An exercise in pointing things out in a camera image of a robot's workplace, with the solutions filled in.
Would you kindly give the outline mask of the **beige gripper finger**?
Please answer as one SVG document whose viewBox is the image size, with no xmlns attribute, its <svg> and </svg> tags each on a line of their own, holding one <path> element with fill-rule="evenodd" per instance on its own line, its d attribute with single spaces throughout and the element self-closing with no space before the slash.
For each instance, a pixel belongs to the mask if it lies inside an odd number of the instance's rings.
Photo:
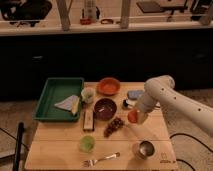
<svg viewBox="0 0 213 171">
<path fill-rule="evenodd" d="M 147 113 L 144 113 L 144 112 L 137 113 L 137 123 L 138 124 L 143 124 L 147 118 L 148 118 Z"/>
</svg>

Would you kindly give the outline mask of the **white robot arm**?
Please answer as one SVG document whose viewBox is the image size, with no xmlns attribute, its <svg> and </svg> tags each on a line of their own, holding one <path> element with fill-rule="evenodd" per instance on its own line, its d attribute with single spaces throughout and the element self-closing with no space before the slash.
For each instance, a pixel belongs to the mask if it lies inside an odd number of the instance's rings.
<svg viewBox="0 0 213 171">
<path fill-rule="evenodd" d="M 134 109 L 137 123 L 142 124 L 157 103 L 172 106 L 200 129 L 213 137 L 213 108 L 188 98 L 174 90 L 175 81 L 169 75 L 153 77 L 144 83 L 144 93 L 138 98 Z"/>
</svg>

